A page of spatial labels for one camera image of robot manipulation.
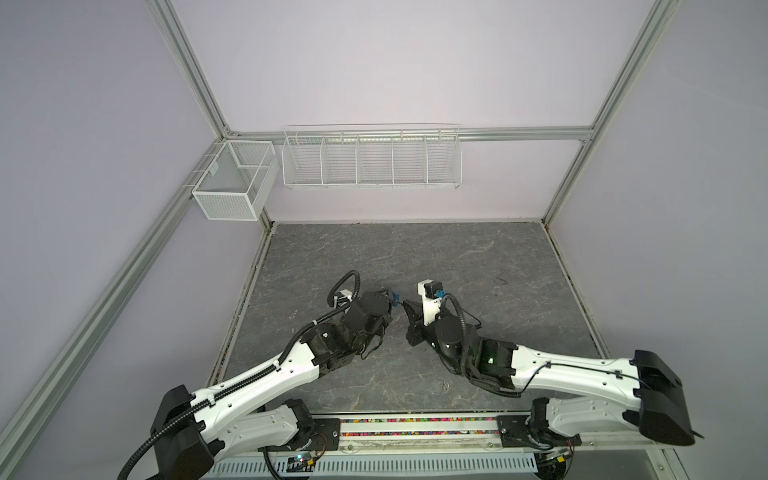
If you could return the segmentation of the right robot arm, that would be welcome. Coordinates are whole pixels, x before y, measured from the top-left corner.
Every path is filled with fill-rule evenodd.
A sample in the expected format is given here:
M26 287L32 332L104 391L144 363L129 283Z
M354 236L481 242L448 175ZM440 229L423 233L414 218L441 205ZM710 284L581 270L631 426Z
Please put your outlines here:
M445 298L406 300L403 308L408 343L428 344L450 373L475 387L506 398L530 390L568 396L533 401L525 426L538 444L601 431L636 431L672 446L691 446L700 437L691 425L682 380L652 351L618 359L551 354L481 336Z

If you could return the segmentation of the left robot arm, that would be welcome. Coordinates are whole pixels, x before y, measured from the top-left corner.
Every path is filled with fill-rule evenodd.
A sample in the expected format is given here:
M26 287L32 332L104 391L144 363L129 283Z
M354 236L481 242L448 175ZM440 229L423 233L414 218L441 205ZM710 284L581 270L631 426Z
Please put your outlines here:
M301 327L282 352L246 372L210 387L179 385L163 397L150 436L118 473L130 476L148 453L158 479L200 479L216 462L265 447L307 445L315 422L303 401L281 395L314 382L378 348L398 297L389 288L362 292L351 270L332 287L330 311Z

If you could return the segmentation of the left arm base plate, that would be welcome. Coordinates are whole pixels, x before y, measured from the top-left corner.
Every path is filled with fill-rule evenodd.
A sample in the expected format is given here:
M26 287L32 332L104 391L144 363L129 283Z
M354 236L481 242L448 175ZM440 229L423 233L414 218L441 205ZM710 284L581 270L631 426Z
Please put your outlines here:
M340 440L340 418L314 418L314 424L310 430L301 430L287 444L271 446L267 450L270 452L336 451Z

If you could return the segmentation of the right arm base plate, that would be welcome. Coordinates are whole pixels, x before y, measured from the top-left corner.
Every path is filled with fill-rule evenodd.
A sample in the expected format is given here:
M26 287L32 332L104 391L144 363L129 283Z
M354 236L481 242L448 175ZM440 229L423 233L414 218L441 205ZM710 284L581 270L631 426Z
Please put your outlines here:
M546 419L534 419L532 415L500 415L496 418L502 446L525 447L548 451L558 447L582 445L579 435L566 437L549 428Z

